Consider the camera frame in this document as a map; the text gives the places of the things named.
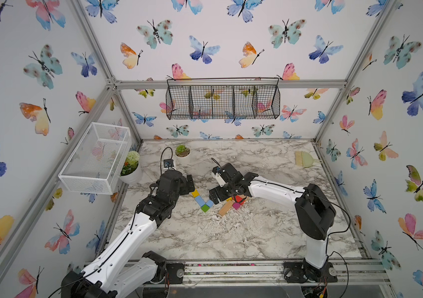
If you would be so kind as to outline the yellow block long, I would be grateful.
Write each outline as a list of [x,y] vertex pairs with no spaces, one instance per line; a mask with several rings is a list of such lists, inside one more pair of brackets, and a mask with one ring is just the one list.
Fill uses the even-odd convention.
[[191,193],[191,195],[192,195],[192,197],[193,197],[193,198],[200,196],[200,194],[199,194],[199,192],[198,192],[198,190],[197,190],[197,189],[196,189],[196,190],[194,190],[194,191]]

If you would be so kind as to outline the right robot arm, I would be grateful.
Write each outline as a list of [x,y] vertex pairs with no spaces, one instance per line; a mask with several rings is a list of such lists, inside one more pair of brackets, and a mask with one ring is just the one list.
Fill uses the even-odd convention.
[[317,185],[298,187],[271,181],[252,172],[243,175],[230,163],[214,167],[212,175],[218,182],[218,186],[209,191],[209,198],[214,204],[230,197],[235,202],[257,197],[294,207],[300,229],[307,236],[304,264],[313,269],[325,267],[328,261],[328,235],[336,211]]

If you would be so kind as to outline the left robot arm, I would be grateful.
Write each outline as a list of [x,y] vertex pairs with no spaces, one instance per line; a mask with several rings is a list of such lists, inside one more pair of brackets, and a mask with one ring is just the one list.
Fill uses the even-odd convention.
[[195,191],[192,175],[167,170],[150,185],[132,220],[119,236],[80,273],[71,271],[61,282],[63,298],[125,298],[146,283],[167,283],[167,259],[152,251],[135,265],[126,265],[142,243],[171,217],[178,199]]

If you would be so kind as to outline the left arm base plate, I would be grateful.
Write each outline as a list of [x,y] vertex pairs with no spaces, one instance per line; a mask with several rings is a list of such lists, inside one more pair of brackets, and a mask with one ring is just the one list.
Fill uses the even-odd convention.
[[182,284],[185,275],[185,264],[178,262],[167,262],[166,264],[166,284]]

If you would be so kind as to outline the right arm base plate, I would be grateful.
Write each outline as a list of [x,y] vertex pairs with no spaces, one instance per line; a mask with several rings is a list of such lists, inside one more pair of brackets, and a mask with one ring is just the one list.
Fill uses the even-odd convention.
[[311,264],[303,261],[284,262],[284,279],[287,283],[306,282],[316,283],[337,283],[337,272],[333,265],[326,261],[322,268],[313,267]]

